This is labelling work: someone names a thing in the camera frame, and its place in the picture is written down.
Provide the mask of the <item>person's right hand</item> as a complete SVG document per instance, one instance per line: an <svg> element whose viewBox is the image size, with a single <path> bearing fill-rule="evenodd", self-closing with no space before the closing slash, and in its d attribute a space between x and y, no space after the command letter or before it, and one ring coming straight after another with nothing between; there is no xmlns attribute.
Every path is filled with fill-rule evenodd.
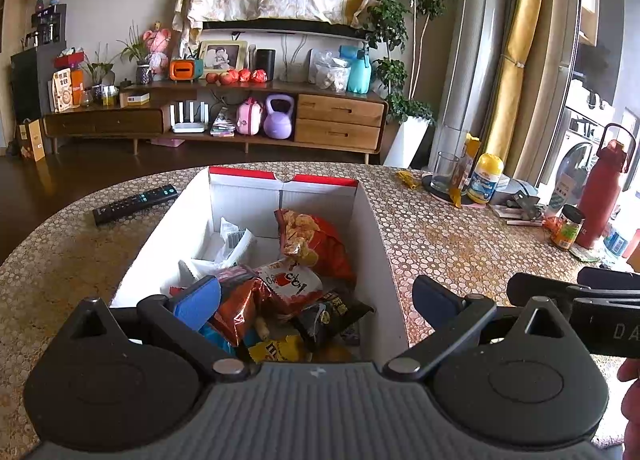
<svg viewBox="0 0 640 460"><path fill-rule="evenodd" d="M620 382L630 382L622 402L622 414L627 419L624 437L624 460L640 460L640 362L626 359L617 372Z"/></svg>

